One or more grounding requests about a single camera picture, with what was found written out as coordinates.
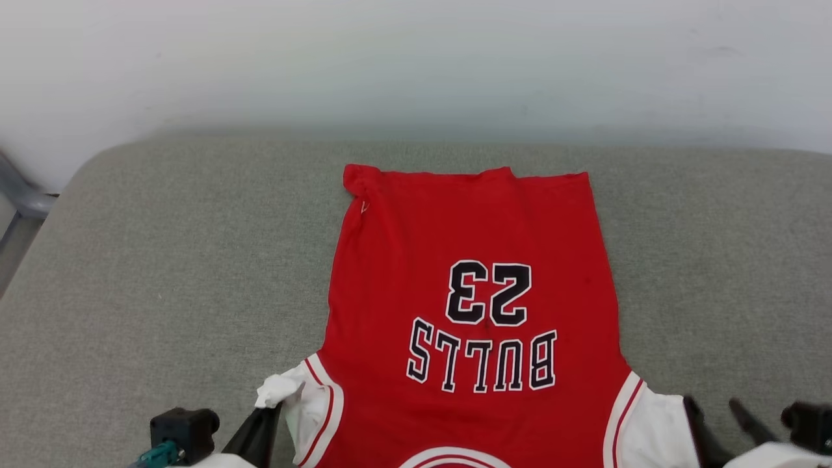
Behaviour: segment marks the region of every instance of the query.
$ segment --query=gray sofa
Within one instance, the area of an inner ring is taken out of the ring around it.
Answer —
[[[216,410],[222,447],[322,342],[348,162],[588,171],[654,391],[696,396],[733,451],[729,397],[778,428],[832,401],[830,156],[206,137],[103,152],[59,198],[0,302],[0,465],[126,466],[173,406]],[[292,452],[282,426],[273,465]]]

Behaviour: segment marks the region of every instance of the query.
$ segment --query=white wall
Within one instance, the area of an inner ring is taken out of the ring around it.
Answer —
[[[158,133],[832,152],[830,0],[0,0],[0,147]]]

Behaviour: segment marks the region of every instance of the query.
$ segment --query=chicago bulls jersey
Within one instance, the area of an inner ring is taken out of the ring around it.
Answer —
[[[627,365],[586,173],[347,166],[324,345],[285,377],[295,464],[696,467]]]

